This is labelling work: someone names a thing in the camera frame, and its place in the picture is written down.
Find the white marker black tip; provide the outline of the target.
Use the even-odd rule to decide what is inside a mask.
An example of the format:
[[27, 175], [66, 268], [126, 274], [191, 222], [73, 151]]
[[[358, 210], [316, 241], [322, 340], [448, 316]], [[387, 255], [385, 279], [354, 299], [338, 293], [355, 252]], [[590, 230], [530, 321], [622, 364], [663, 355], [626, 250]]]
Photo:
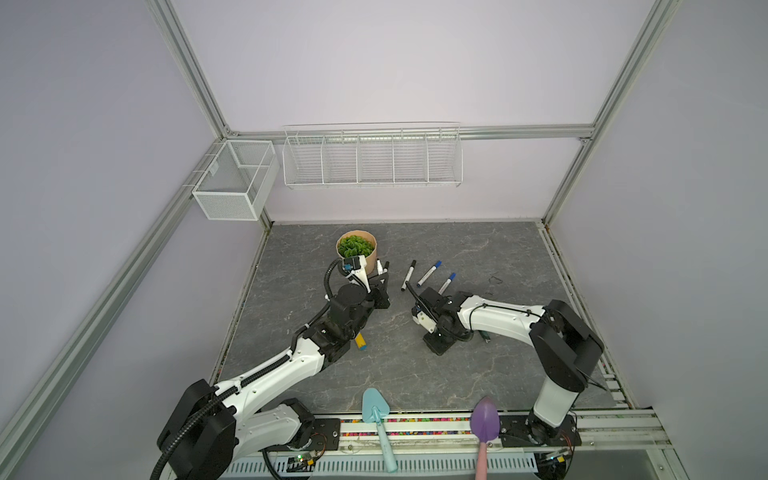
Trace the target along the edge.
[[444, 294], [444, 293], [447, 291], [447, 289], [449, 288], [449, 286], [451, 285], [451, 283], [452, 283], [452, 282], [455, 280], [456, 276], [457, 276], [456, 272], [453, 272], [453, 273], [451, 273], [451, 274], [450, 274], [450, 276], [449, 276], [449, 277], [448, 277], [448, 278], [447, 278], [447, 279], [446, 279], [446, 280], [443, 282], [443, 284], [441, 285], [441, 287], [440, 287], [440, 288], [439, 288], [439, 290], [438, 290], [438, 293], [439, 293], [440, 295]]

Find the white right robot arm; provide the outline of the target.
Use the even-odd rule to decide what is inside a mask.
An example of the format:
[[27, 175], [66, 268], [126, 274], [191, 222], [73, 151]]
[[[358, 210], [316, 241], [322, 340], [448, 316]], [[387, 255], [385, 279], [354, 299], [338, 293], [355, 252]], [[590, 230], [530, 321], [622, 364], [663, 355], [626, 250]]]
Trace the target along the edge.
[[593, 382], [605, 346], [567, 303], [514, 305], [466, 292], [444, 296], [432, 288], [414, 299], [413, 320], [426, 330], [423, 340], [437, 355], [481, 331], [520, 341], [536, 352], [544, 383], [529, 414], [516, 417], [503, 440], [514, 446], [581, 444], [577, 419], [570, 411]]

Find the white marker blue end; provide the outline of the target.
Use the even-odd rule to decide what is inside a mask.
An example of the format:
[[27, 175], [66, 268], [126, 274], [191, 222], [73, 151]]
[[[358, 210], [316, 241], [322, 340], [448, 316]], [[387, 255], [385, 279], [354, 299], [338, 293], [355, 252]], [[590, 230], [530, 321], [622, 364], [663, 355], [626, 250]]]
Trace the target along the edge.
[[440, 268], [442, 265], [442, 261], [438, 260], [436, 261], [423, 275], [422, 277], [417, 281], [417, 287], [422, 287], [425, 282], [434, 274], [434, 272]]

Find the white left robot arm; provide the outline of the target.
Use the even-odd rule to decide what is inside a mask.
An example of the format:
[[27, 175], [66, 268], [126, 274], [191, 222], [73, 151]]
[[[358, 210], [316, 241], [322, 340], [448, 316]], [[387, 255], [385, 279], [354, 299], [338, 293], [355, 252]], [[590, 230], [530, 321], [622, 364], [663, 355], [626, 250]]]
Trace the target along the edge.
[[217, 479], [242, 455], [310, 440], [314, 417], [301, 402], [267, 405], [341, 359], [371, 314], [389, 307], [388, 267], [368, 268], [362, 256], [334, 260], [323, 277], [324, 306], [287, 349], [231, 379], [188, 386], [158, 436], [151, 478], [171, 468], [179, 479]]

